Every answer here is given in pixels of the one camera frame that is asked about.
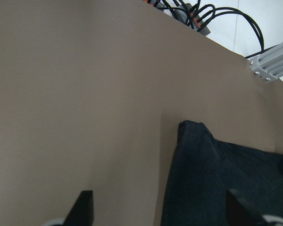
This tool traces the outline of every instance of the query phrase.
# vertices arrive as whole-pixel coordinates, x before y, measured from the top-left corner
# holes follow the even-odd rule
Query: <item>black fabric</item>
[[[180,123],[161,225],[228,225],[230,188],[261,214],[283,217],[283,155],[218,141],[203,123]]]

